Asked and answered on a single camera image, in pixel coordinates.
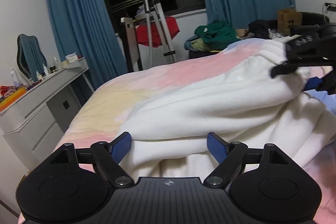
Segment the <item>black sofa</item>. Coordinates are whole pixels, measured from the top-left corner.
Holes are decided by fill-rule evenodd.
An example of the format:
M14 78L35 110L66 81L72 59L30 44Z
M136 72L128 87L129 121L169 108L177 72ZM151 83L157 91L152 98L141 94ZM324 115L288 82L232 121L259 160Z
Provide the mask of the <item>black sofa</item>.
M302 14L302 26L323 26L325 24L329 24L330 19L328 16L324 16L323 14L314 13L314 12L301 12Z

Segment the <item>left blue curtain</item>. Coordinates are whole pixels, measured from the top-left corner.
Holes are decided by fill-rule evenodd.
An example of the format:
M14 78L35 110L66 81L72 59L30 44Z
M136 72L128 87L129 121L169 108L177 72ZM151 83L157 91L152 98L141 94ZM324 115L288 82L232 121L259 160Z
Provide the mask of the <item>left blue curtain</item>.
M85 57L94 89L128 72L104 0L47 0L59 56Z

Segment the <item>silver tripod stand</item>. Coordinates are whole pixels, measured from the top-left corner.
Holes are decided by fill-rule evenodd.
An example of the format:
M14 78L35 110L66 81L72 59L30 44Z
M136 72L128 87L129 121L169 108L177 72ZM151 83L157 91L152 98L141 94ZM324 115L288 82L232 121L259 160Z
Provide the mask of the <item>silver tripod stand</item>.
M163 13L163 9L159 0L145 0L145 14L147 35L149 40L149 66L153 66L153 42L151 34L151 22L152 16L157 26L159 37L161 38L163 47L163 56L166 58L167 64L175 63L175 50L172 44L172 38L169 33L169 29L166 22L166 17Z

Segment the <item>brown cardboard box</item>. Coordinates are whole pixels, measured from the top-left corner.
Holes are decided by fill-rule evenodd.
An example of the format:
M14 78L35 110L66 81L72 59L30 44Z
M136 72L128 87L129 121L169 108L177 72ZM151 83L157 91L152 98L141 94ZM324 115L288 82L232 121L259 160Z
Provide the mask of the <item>brown cardboard box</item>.
M277 30L284 36L290 35L290 29L301 26L302 14L293 5L288 9L278 10Z

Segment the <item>white knit sweater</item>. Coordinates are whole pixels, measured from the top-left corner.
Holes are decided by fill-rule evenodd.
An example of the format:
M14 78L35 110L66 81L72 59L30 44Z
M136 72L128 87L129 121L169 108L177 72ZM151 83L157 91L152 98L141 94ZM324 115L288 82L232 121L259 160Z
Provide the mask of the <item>white knit sweater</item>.
M216 166L211 132L252 148L273 143L306 165L334 141L335 116L303 92L309 69L270 77L284 59L282 42L264 40L230 71L137 104L120 127L131 134L123 169L132 178L205 178Z

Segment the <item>wavy black mirror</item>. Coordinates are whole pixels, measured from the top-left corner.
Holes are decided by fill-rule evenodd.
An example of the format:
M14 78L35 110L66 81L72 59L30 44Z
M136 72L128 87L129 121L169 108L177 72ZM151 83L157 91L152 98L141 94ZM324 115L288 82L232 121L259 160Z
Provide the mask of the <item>wavy black mirror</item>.
M20 34L17 38L17 65L27 79L38 81L37 72L44 73L47 64L36 36Z

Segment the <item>red cloth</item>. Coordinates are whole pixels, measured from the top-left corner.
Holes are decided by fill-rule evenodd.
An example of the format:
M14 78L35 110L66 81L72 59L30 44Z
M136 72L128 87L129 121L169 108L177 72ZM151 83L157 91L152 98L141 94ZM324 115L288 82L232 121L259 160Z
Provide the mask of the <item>red cloth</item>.
M167 16L166 22L167 22L170 36L173 39L180 32L177 21L172 16ZM161 42L161 38L159 37L157 26L154 22L151 22L151 34L152 34L153 47L158 48L159 46L162 45L162 42ZM137 35L138 44L141 44L147 47L149 46L149 40L148 40L148 35L147 35L147 25L145 22L141 23L136 28L136 35Z

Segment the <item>green hoodie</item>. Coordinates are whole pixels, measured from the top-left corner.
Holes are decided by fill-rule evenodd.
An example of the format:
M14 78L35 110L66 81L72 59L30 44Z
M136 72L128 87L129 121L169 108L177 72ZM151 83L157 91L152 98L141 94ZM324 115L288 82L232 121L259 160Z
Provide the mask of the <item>green hoodie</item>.
M198 26L194 34L201 38L209 49L216 51L222 51L240 40L236 30L222 20L214 20L206 26Z

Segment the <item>orange box on desk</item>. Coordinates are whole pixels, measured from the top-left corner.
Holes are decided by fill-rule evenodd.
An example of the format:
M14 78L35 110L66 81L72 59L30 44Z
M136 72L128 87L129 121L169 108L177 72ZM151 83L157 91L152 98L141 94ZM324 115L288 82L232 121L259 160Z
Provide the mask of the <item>orange box on desk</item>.
M25 88L20 88L16 92L5 98L0 103L0 111L5 110L7 107L12 105L17 99L21 98L25 93L26 93Z

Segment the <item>black garment pile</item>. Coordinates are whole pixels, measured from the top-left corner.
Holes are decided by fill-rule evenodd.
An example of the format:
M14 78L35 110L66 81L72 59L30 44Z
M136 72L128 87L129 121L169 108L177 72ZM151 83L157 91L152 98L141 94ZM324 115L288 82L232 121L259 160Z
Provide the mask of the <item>black garment pile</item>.
M270 39L269 29L274 28L277 28L277 20L258 19L248 24L248 32L258 39Z

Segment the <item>white dressing table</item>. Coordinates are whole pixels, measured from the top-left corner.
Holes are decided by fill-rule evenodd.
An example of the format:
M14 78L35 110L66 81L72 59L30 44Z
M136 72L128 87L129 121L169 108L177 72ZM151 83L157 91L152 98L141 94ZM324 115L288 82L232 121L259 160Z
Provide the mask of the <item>white dressing table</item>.
M83 78L93 90L85 73L84 57L52 73L1 111L3 137L22 164L35 169L57 146L82 107L71 84Z

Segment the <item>pastel bed duvet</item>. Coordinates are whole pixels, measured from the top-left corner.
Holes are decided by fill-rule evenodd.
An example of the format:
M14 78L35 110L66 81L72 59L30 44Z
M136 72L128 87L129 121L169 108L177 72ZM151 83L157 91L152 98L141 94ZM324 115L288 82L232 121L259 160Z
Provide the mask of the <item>pastel bed duvet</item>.
M219 165L211 154L216 166L205 178L127 173L133 186L111 186L94 171L91 145L124 133L120 127L137 104L230 71L262 41L243 40L216 55L129 73L100 86L57 149L19 184L22 223L335 223L335 139L304 166L273 143L248 146L228 186L203 185ZM331 66L296 71L301 68L309 69L308 80L335 73ZM335 94L303 92L335 116Z

